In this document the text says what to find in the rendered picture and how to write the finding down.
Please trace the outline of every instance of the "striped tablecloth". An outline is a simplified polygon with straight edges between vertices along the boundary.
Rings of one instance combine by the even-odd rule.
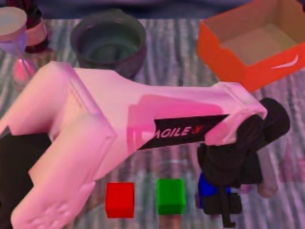
[[[69,45],[69,34],[77,20],[47,21],[52,30],[53,49],[32,58],[41,66],[50,60],[69,61],[77,65]],[[137,81],[153,85],[209,86],[217,82],[211,71],[195,54],[199,20],[142,20],[147,30],[148,54]],[[17,94],[12,87],[14,58],[0,52],[1,115]],[[289,134],[269,146],[276,173],[286,153],[286,164],[302,172],[305,158],[305,81],[301,72],[294,73],[254,93],[257,99],[272,97],[280,101],[291,117]],[[167,147],[135,153],[98,182],[82,213],[67,229],[218,229],[220,219],[212,219],[195,207],[194,194],[200,170],[197,144]],[[180,217],[156,214],[155,181],[162,177],[182,177],[185,181],[187,206]],[[107,219],[104,212],[105,184],[129,181],[136,186],[135,218]],[[243,214],[233,216],[238,229],[304,229],[305,186],[302,181],[286,179],[280,183],[275,198],[262,199],[256,188],[241,194]]]

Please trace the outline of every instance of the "red cube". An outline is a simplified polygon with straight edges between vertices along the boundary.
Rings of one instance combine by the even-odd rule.
[[[105,211],[108,218],[133,218],[134,183],[107,183]]]

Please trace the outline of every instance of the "cardboard box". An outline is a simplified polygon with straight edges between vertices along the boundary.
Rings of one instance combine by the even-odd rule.
[[[221,81],[252,92],[305,67],[304,42],[297,0],[254,0],[203,20],[197,54]]]

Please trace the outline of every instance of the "nike swoosh logo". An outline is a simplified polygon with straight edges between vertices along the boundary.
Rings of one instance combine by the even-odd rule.
[[[294,66],[297,62],[299,61],[299,56],[296,55],[295,56],[295,59],[291,62],[288,62],[288,63],[284,63],[284,64],[281,64],[281,65],[278,65],[276,67],[272,67],[271,69],[278,69],[278,68],[287,68],[287,67],[291,67],[291,66]]]

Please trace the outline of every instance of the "hourglass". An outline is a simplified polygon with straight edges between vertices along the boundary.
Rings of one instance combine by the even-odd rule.
[[[36,72],[36,67],[24,58],[26,48],[26,13],[15,7],[0,8],[0,49],[16,56],[13,79],[17,90],[31,80]]]

